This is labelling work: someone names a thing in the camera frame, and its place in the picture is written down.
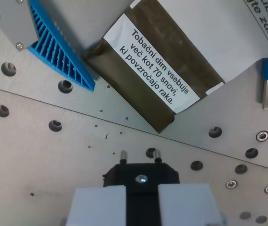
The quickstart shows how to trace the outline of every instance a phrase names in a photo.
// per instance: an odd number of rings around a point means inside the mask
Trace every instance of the metal pin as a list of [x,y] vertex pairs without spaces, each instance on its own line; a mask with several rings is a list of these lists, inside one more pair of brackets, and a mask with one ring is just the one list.
[[268,110],[268,80],[265,80],[264,92],[262,97],[262,109]]
[[159,150],[155,149],[154,151],[155,163],[162,163],[161,153]]
[[126,162],[127,162],[127,159],[128,159],[128,153],[126,152],[126,151],[121,151],[121,153],[120,153],[120,161],[119,161],[119,163],[120,164],[126,164]]

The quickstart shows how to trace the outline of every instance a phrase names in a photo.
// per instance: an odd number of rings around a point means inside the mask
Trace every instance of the blue ribbed guide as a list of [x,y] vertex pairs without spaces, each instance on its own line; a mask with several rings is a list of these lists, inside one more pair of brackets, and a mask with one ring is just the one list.
[[28,47],[37,58],[76,84],[93,91],[95,82],[38,0],[30,0],[39,41]]

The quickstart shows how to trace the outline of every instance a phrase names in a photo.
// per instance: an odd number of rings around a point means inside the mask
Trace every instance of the hole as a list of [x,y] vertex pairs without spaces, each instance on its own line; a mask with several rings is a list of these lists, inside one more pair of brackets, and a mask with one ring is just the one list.
[[62,93],[70,93],[73,89],[72,83],[67,80],[62,80],[58,84],[58,88]]
[[7,117],[10,114],[10,111],[4,105],[0,105],[0,117]]
[[241,218],[242,220],[247,220],[251,217],[251,213],[250,212],[242,212],[239,215],[239,218]]
[[260,142],[266,141],[268,139],[268,132],[261,131],[256,135],[256,139]]
[[214,127],[208,131],[208,135],[212,138],[217,138],[222,134],[222,129],[220,127]]
[[247,172],[247,170],[248,167],[246,165],[238,165],[234,171],[237,174],[244,174],[245,172]]
[[145,152],[145,155],[148,158],[153,159],[154,158],[154,151],[155,151],[155,148],[151,147]]
[[1,71],[4,75],[12,77],[16,74],[17,70],[12,63],[5,62],[1,65]]
[[199,171],[203,168],[203,163],[201,161],[193,161],[190,168],[194,171]]
[[267,217],[266,216],[259,216],[256,218],[255,222],[258,224],[263,224],[267,221]]
[[62,129],[62,124],[57,120],[52,120],[49,122],[48,127],[53,132],[59,132]]
[[248,159],[253,159],[255,158],[256,156],[258,155],[258,150],[256,148],[250,148],[246,151],[246,154],[245,156],[248,158]]

